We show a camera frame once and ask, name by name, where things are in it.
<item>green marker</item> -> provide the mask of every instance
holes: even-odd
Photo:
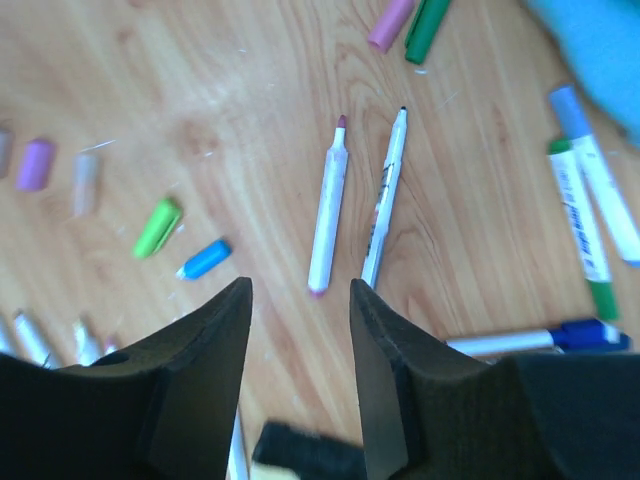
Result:
[[[427,58],[427,53],[438,28],[442,23],[451,0],[422,0],[418,12],[413,18],[409,33],[404,41],[407,53],[404,58],[411,63],[420,65]]]
[[[584,275],[596,304],[598,318],[603,321],[617,320],[618,307],[607,255],[571,142],[566,139],[551,142],[549,161],[580,253]]]

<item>blue cloth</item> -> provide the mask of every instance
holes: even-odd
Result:
[[[640,0],[526,0],[591,100],[640,147]]]

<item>lime green marker cap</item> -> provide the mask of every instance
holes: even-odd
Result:
[[[172,199],[161,200],[151,214],[138,242],[133,247],[133,256],[146,258],[160,250],[181,216],[182,210]]]
[[[424,62],[451,0],[422,0],[407,33],[404,58],[417,65]]]

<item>green marker cap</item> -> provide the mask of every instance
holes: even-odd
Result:
[[[404,58],[420,65],[427,58],[436,32],[442,23],[451,0],[422,0],[404,41],[407,53]]]
[[[566,138],[559,138],[549,144],[549,150],[547,153],[549,155],[556,155],[558,153],[568,152],[571,149],[571,142],[569,140]]]
[[[587,280],[591,289],[593,302],[596,304],[596,312],[599,320],[603,322],[613,322],[618,320],[618,306],[613,293],[611,282],[592,282]]]
[[[182,210],[172,199],[161,200],[151,214],[138,242],[133,247],[133,256],[146,258],[160,250],[181,216]]]

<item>scratch on floor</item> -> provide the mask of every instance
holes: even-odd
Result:
[[[456,93],[454,93],[453,95],[450,95],[443,103],[442,105],[440,105],[438,108],[436,108],[436,111],[440,110],[441,108],[443,108],[447,103],[449,103],[451,100],[453,100],[454,98],[456,98],[458,96],[458,94],[460,93],[460,91],[457,91]]]
[[[84,150],[80,150],[80,153],[90,152],[91,150],[96,150],[97,148],[106,147],[107,145],[111,145],[115,140],[109,140],[108,142],[102,142],[98,145],[94,145],[93,147],[85,148]]]

